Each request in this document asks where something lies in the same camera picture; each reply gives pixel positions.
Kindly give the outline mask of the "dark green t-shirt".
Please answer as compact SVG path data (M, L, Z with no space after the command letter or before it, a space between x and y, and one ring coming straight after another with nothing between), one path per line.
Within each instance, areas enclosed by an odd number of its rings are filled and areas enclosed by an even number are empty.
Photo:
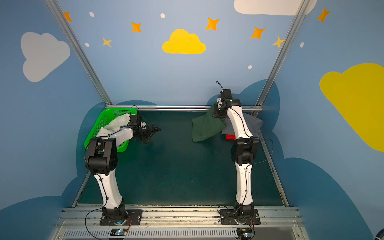
M214 117L214 109L217 103L213 104L203 116L192 119L192 140L201 142L222 132L226 127L225 122Z

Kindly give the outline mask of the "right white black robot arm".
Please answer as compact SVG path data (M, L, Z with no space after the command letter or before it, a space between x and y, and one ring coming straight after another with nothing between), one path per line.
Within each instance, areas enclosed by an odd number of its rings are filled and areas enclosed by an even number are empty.
M213 117L222 121L229 119L234 130L235 142L231 148L231 158L237 171L237 193L234 217L252 218L255 208L252 197L251 173L258 150L259 139L254 137L244 119L242 104L232 96L230 89L222 88Z

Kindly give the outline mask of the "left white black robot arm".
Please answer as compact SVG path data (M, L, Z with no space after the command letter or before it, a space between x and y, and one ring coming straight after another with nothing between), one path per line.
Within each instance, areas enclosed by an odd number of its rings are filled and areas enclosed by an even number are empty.
M103 127L95 138L90 139L86 146L85 166L94 175L101 189L103 220L116 221L116 225L122 225L128 218L116 179L118 147L131 139L139 139L147 144L160 131L156 125L144 122L140 115L125 114L117 117Z

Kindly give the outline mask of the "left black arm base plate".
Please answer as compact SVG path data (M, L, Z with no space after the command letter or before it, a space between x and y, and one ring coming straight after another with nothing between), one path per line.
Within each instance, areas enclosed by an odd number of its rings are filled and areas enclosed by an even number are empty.
M100 226L138 226L142 214L142 210L103 209Z

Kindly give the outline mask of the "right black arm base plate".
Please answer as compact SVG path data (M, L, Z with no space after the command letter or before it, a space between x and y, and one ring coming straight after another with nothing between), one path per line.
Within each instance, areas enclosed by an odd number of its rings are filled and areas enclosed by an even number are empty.
M219 209L219 222L222 225L260 225L261 219L258 210L254 209L252 215L241 215L235 213L234 209Z

